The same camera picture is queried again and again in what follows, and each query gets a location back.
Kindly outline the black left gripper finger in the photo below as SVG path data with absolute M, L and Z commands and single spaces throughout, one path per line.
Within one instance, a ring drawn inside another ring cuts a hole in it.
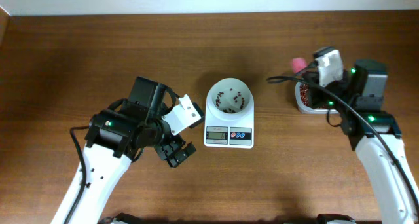
M 156 145 L 155 151 L 161 160 L 177 159 L 183 155 L 182 147 L 185 141 L 171 141 L 164 145 Z
M 195 152 L 196 148 L 192 142 L 188 143 L 185 148 L 177 150 L 173 155 L 171 155 L 168 158 L 168 164 L 170 168 L 177 168 L 181 163 L 186 161 Z

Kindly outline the pink measuring scoop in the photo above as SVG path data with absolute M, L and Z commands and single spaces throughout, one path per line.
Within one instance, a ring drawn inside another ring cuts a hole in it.
M 294 74 L 297 74 L 298 72 L 300 72 L 301 70 L 303 70 L 304 68 L 307 67 L 307 61 L 304 58 L 298 57 L 298 58 L 293 58 L 291 60 L 291 67 L 293 70 Z

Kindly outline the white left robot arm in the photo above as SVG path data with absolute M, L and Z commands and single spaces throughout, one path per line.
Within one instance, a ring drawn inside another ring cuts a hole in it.
M 90 119 L 85 146 L 74 141 L 80 163 L 53 223 L 97 223 L 118 181 L 146 147 L 176 168 L 196 151 L 180 133 L 203 121 L 204 112 L 188 95 L 137 77 L 127 98 Z

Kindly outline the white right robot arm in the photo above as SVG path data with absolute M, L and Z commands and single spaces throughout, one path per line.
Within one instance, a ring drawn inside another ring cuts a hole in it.
M 348 136 L 361 161 L 378 202 L 383 223 L 418 222 L 418 186 L 406 160 L 401 129 L 384 110 L 386 66 L 375 60 L 357 60 L 341 80 L 320 85 L 320 73 L 307 71 L 311 108 L 338 111 L 337 125 Z

